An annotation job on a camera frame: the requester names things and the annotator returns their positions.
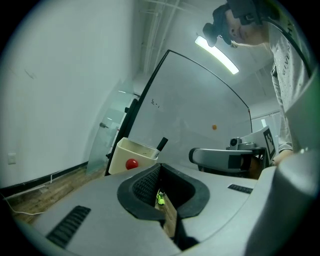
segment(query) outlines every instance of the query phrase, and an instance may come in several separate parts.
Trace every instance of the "fluorescent light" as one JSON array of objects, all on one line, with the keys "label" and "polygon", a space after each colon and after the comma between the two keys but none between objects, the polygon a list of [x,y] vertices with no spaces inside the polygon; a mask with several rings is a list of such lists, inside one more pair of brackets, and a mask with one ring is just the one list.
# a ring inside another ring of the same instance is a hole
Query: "fluorescent light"
[{"label": "fluorescent light", "polygon": [[263,128],[265,128],[267,126],[266,119],[261,119],[261,123],[262,123]]},{"label": "fluorescent light", "polygon": [[214,57],[216,57],[223,65],[226,66],[228,70],[231,71],[231,73],[234,75],[239,72],[239,69],[236,67],[235,64],[232,63],[232,61],[217,47],[210,47],[208,45],[208,42],[206,39],[204,39],[202,36],[198,36],[195,40],[195,43],[199,46],[201,46],[203,49],[207,50],[209,53],[211,53]]}]

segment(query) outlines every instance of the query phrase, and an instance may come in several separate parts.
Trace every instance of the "baseboard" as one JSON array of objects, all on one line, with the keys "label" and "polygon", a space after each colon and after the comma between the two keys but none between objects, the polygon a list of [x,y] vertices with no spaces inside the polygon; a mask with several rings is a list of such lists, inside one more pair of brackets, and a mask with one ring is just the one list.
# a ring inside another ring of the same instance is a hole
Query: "baseboard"
[{"label": "baseboard", "polygon": [[52,175],[52,179],[56,179],[62,175],[65,175],[67,173],[70,173],[80,167],[83,167],[83,166],[86,166],[88,164],[88,162],[84,162],[84,163],[81,163],[79,165],[76,165],[74,167],[71,167],[71,168],[68,168],[68,169],[65,169],[63,171],[59,171],[59,172],[55,172],[53,174],[49,174],[49,175],[46,175],[46,176],[43,176],[41,178],[37,178],[37,179],[34,179],[34,180],[30,180],[30,181],[27,181],[27,182],[24,182],[24,183],[20,183],[20,184],[16,184],[16,185],[12,185],[12,186],[7,186],[7,187],[4,187],[4,188],[0,188],[0,192],[1,194],[3,194],[3,196],[5,198],[9,197],[9,196],[12,196],[14,194],[17,194],[17,193],[21,193],[23,191],[26,191],[26,190],[30,190],[34,187],[37,187],[37,186],[40,186],[44,183],[47,183],[51,180],[51,175]]}]

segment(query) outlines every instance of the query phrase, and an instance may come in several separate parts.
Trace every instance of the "whiteboard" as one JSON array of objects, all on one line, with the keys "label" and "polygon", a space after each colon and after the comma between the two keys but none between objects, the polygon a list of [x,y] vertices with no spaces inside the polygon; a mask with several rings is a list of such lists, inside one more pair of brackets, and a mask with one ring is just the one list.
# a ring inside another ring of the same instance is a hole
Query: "whiteboard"
[{"label": "whiteboard", "polygon": [[252,132],[249,109],[238,95],[210,71],[175,52],[168,52],[145,90],[128,138],[156,148],[166,137],[160,163],[198,169],[189,161],[192,148],[225,150],[231,138]]}]

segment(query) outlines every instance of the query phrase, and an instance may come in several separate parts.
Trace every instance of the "electrical outlet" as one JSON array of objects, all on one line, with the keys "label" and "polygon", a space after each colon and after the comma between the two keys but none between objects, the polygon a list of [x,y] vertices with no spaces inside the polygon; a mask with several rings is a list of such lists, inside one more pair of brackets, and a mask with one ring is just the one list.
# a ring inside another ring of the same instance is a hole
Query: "electrical outlet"
[{"label": "electrical outlet", "polygon": [[16,153],[8,153],[8,165],[14,165],[16,163]]}]

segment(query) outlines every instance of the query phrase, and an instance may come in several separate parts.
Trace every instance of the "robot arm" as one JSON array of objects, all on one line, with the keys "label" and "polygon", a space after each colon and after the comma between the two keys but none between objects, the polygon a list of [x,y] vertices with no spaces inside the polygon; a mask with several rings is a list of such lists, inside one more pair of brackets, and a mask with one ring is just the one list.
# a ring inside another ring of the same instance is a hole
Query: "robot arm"
[{"label": "robot arm", "polygon": [[271,165],[276,155],[275,144],[268,126],[242,138],[232,138],[226,150],[193,148],[189,160],[198,166],[228,173],[247,172],[251,157],[262,156],[262,168]]}]

